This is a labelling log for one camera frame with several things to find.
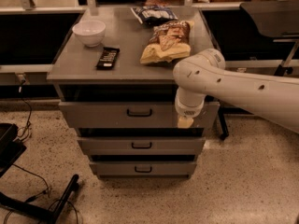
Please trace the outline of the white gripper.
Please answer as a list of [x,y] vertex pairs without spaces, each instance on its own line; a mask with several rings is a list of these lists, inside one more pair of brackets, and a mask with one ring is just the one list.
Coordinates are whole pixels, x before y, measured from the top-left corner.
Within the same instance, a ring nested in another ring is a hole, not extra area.
[[202,93],[177,89],[175,109],[178,112],[178,127],[189,129],[193,124],[193,118],[197,117],[204,107],[206,96]]

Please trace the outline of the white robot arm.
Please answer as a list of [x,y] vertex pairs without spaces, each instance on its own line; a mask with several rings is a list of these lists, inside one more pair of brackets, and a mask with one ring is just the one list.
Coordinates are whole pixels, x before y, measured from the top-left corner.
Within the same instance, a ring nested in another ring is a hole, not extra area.
[[216,49],[179,61],[173,69],[178,85],[178,126],[189,128],[209,95],[299,133],[299,79],[231,72]]

